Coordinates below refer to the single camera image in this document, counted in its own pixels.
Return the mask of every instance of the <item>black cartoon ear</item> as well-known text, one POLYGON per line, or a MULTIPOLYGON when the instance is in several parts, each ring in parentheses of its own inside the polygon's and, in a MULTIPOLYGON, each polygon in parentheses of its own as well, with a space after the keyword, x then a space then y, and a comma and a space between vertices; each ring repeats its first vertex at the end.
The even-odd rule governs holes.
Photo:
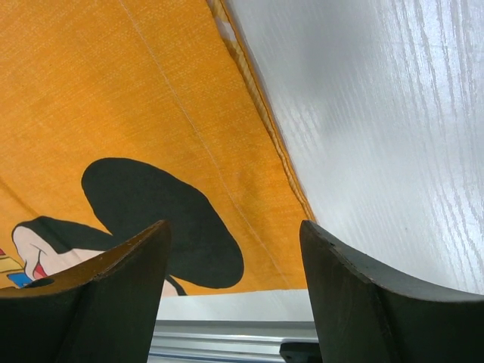
POLYGON ((22 222, 14 228, 14 231, 17 227, 26 227, 34 231, 50 244, 58 254, 71 251, 74 248, 107 251, 123 242, 96 228, 45 216, 22 222))
POLYGON ((130 159, 101 159, 84 172, 82 188, 95 215, 117 238, 169 220, 170 275, 210 288, 230 287, 242 278, 239 246, 208 199, 168 172, 130 159))

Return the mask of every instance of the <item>cartoon mouse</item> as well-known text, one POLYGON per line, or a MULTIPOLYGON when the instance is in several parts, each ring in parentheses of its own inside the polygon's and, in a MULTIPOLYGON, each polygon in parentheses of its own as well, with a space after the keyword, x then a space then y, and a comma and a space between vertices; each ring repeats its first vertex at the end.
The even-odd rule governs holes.
POLYGON ((234 286, 244 274, 242 253, 208 199, 150 164, 106 158, 91 164, 82 189, 109 231, 47 216, 19 223, 12 239, 32 281, 119 246, 153 223, 172 228, 163 296, 185 295, 178 278, 212 289, 234 286))

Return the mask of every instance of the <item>silver metal bar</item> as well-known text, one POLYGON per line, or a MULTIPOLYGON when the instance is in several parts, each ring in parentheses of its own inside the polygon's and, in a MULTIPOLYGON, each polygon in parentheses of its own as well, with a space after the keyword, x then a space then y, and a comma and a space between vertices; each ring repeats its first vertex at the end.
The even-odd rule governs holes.
POLYGON ((309 321, 158 321, 148 362, 284 362, 284 342, 317 343, 309 321))

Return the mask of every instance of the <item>red cartoon mouth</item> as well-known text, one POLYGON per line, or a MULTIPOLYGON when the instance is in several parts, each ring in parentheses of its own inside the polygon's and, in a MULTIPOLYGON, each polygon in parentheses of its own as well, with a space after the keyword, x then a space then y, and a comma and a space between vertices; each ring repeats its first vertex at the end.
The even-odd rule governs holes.
POLYGON ((40 262, 37 262, 36 267, 33 269, 33 278, 38 280, 45 277, 47 277, 47 274, 45 273, 44 268, 42 267, 40 262))

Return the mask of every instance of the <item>orange cloth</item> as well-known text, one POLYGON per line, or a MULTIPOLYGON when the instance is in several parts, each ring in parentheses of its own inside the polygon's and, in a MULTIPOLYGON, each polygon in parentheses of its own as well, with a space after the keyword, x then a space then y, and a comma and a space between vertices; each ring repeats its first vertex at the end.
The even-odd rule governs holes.
MULTIPOLYGON (((81 178, 121 157, 201 191, 240 247, 238 283, 175 276, 188 294, 305 286, 306 214, 205 1, 7 1, 0 16, 6 256, 24 265, 11 234, 38 216, 107 231, 81 178)), ((0 287, 14 285, 9 273, 0 287)))

